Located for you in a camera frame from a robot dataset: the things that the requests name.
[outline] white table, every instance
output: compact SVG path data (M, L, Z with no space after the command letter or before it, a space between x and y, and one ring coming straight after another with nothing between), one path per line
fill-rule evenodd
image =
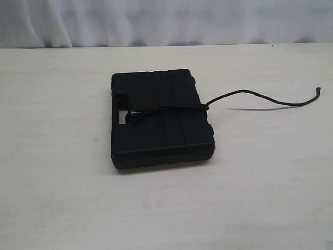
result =
M188 68L205 164L118 173L110 77ZM333 44L0 50L0 249L333 249Z

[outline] black cord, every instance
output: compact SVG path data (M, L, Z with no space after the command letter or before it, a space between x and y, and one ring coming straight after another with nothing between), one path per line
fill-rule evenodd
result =
M254 91L251 91L251 90L236 90L236 91L233 91L233 92L230 92L230 93L227 93L227 94L224 94L224 95L220 95L219 97L216 97L214 98L213 100L209 101L206 103L207 106L211 105L212 103L218 101L218 100L221 100L225 97L228 97L228 96L231 96L231 95L235 95L235 94L239 94L239 93L247 93L247 94L251 94L251 95L255 95L257 97L260 97L260 98L264 98L270 102L273 102L273 103L276 103L276 104L280 104L280 105L286 105L286 106L305 106L307 104L310 104L311 102L314 102L315 100L317 100L319 98L319 96L321 95L321 88L320 87L317 87L316 88L316 96L304 103L285 103L285 102L280 102L280 101L277 101L275 99L272 99L268 96L265 96L265 95L262 95L262 94L259 94L257 92L254 92Z
M228 96L231 95L235 95L235 94L239 94L239 93L247 93L247 94L251 94L251 95L255 95L257 97L260 98L264 98L270 102L276 103L276 104L280 104L280 105L286 105L286 106L296 106L296 107L301 107L301 106L305 106L307 104L310 104L311 102L314 102L315 100L317 100L319 98L319 96L321 95L321 88L317 87L316 88L316 96L306 102L303 103L286 103L286 102L280 102L277 101L273 98L270 98L268 96L259 94L257 92L251 91L251 90L236 90L224 95L220 95L219 97L214 98L213 100L207 102L206 104L201 104L199 106L188 106L188 107L158 107L156 106L154 109L150 109L150 110L144 110L144 111L133 111L131 113L128 113L128 116L126 116L126 120L128 121L129 119L132 119L134 122L140 121L143 118L150 116L150 115L154 115L154 114L159 114L159 113L164 113L164 112L198 112L198 111L207 111L209 109L209 105L211 105L212 103L221 100L223 98L226 98Z

